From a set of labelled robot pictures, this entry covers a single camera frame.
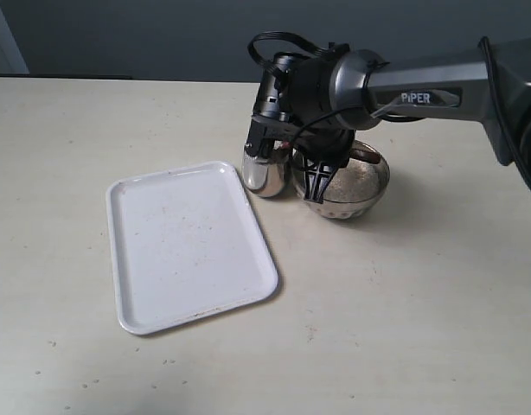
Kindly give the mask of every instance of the white tray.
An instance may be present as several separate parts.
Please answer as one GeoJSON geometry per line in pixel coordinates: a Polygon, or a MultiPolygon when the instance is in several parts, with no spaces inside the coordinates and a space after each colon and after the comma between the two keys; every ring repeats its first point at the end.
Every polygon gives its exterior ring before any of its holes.
{"type": "Polygon", "coordinates": [[[106,195],[121,326],[147,335],[270,296],[278,274],[234,167],[114,183],[106,195]]]}

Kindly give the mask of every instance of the white table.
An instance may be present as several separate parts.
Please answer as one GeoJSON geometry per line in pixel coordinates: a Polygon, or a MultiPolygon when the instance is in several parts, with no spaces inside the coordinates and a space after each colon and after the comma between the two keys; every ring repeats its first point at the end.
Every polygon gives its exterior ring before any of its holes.
{"type": "Polygon", "coordinates": [[[392,181],[354,222],[252,196],[270,302],[119,327],[106,188],[239,166],[256,88],[0,79],[0,414],[531,414],[531,194],[478,124],[363,132],[392,181]]]}

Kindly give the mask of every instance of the gray robot arm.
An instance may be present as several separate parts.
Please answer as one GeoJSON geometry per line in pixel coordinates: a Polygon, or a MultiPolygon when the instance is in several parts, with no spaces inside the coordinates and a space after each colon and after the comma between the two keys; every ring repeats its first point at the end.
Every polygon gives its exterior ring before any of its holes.
{"type": "MultiPolygon", "coordinates": [[[[257,40],[263,39],[254,38],[251,54],[257,54],[257,40]]],[[[483,38],[479,48],[461,54],[392,63],[372,51],[351,52],[348,45],[305,50],[315,56],[279,53],[262,65],[245,148],[247,173],[252,163],[271,165],[271,154],[279,159],[273,149],[279,141],[291,145],[285,153],[294,147],[334,175],[348,162],[354,131],[381,120],[446,118],[482,123],[497,160],[515,162],[531,189],[531,39],[492,48],[483,38]]],[[[309,200],[321,202],[323,191],[310,193],[309,200]]]]}

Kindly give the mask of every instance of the table surface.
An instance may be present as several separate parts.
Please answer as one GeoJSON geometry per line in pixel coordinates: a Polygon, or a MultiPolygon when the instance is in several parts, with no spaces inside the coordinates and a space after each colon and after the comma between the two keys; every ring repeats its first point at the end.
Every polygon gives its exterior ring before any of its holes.
{"type": "Polygon", "coordinates": [[[106,188],[239,166],[256,90],[0,79],[0,414],[531,414],[531,194],[479,124],[361,133],[392,177],[359,220],[252,195],[271,301],[119,327],[106,188]]]}

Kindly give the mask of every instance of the stainless steel bowl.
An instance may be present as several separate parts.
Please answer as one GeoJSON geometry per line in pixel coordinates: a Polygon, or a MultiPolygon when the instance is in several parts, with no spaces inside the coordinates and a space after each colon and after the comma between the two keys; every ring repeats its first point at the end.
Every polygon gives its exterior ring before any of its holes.
{"type": "MultiPolygon", "coordinates": [[[[354,149],[373,151],[373,147],[354,141],[354,149]]],[[[297,163],[302,156],[295,155],[297,163]]],[[[371,164],[351,158],[348,167],[339,169],[325,190],[323,203],[305,203],[318,214],[330,219],[348,219],[366,213],[385,193],[390,179],[387,160],[381,156],[378,164],[371,164]]],[[[298,196],[304,198],[304,173],[292,170],[292,183],[298,196]]]]}

